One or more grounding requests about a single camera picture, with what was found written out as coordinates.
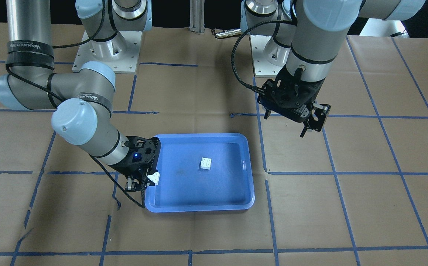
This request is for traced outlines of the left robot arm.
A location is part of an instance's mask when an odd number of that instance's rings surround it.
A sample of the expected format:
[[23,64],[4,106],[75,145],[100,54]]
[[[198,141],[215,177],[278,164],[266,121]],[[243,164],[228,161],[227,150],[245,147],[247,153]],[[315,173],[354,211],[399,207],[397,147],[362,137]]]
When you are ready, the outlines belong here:
[[[246,30],[231,53],[237,81],[258,94],[257,102],[271,112],[303,123],[307,131],[320,132],[330,112],[329,104],[318,104],[317,95],[337,57],[352,24],[359,17],[408,20],[424,5],[423,0],[244,0],[241,11]],[[271,36],[288,50],[283,67],[263,86],[245,83],[235,66],[235,53],[249,33]]]

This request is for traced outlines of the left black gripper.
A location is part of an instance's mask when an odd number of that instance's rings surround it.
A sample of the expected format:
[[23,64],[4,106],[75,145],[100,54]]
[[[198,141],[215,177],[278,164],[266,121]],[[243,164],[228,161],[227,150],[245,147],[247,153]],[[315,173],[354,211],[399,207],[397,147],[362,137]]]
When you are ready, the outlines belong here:
[[325,80],[302,81],[302,72],[301,68],[297,68],[294,74],[290,74],[282,68],[275,79],[268,79],[263,84],[264,93],[257,98],[257,102],[264,106],[264,119],[268,119],[274,111],[303,123],[301,138],[308,130],[322,131],[331,109],[329,104],[314,104]]

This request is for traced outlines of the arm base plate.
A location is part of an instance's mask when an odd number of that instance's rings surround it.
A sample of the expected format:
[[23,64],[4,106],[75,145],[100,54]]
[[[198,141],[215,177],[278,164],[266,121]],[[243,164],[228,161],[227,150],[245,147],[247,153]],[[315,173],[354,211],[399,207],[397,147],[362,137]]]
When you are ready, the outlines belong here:
[[251,35],[254,76],[274,78],[286,64],[290,49],[278,45],[271,36]]
[[136,74],[143,32],[123,31],[106,42],[90,41],[79,46],[72,71],[89,61],[103,62],[116,74]]

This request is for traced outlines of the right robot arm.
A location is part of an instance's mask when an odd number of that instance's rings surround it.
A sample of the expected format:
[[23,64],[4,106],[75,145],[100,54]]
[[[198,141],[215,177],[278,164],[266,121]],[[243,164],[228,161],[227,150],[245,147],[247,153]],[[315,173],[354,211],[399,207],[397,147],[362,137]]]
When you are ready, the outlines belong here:
[[48,0],[8,0],[5,75],[0,102],[14,110],[53,109],[53,130],[127,179],[124,191],[157,185],[161,150],[157,137],[125,136],[110,119],[116,92],[114,71],[89,61],[77,72],[56,74]]

